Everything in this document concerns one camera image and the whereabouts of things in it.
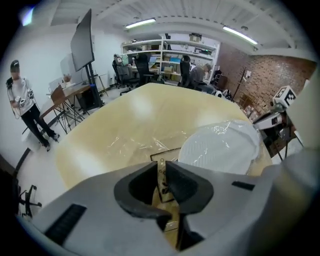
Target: tv screen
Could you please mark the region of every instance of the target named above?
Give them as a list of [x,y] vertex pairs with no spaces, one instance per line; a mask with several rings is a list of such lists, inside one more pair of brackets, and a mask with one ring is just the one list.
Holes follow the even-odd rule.
[[71,53],[75,71],[95,60],[91,42],[91,9],[76,27],[71,40]]

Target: brick wall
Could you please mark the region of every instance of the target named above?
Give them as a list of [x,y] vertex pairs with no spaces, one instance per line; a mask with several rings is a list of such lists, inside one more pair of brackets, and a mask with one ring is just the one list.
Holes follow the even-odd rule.
[[282,86],[291,86],[296,94],[299,94],[316,69],[316,63],[310,60],[276,56],[255,55],[250,56],[228,44],[221,43],[217,65],[223,75],[228,78],[226,88],[233,95],[236,91],[244,68],[251,71],[251,77],[247,82],[242,81],[235,100],[245,93],[252,95],[254,107],[263,114],[266,104],[269,109],[270,101]]

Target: black cap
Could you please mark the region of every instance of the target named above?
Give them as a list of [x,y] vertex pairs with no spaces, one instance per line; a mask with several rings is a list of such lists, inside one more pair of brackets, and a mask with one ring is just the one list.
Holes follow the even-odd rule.
[[19,72],[19,70],[20,70],[19,61],[15,59],[10,64],[10,72]]

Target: white wall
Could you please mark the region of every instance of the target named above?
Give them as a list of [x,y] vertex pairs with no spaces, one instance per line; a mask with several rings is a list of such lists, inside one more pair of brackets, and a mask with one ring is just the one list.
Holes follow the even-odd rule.
[[[48,99],[46,94],[49,82],[62,76],[60,61],[71,53],[70,42],[76,25],[60,25],[31,31],[28,27],[19,31],[2,59],[0,66],[0,154],[15,167],[26,150],[21,142],[21,134],[26,128],[24,122],[16,120],[8,100],[6,81],[10,77],[10,63],[20,62],[21,76],[32,84],[37,104],[41,108]],[[113,28],[95,25],[94,57],[92,67],[102,76],[105,86],[114,83],[112,61],[114,54],[121,53],[121,43],[127,41],[126,35]],[[55,117],[50,113],[45,117],[49,122]]]

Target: black pants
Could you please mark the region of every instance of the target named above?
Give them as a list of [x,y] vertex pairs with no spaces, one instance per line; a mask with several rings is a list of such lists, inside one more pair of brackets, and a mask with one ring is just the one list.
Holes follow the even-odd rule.
[[24,113],[21,118],[30,129],[30,131],[38,138],[42,145],[45,147],[49,145],[49,142],[41,135],[40,131],[35,122],[37,122],[42,129],[48,134],[49,137],[52,137],[56,134],[53,130],[49,128],[46,122],[43,119],[40,119],[40,111],[34,104],[26,113]]

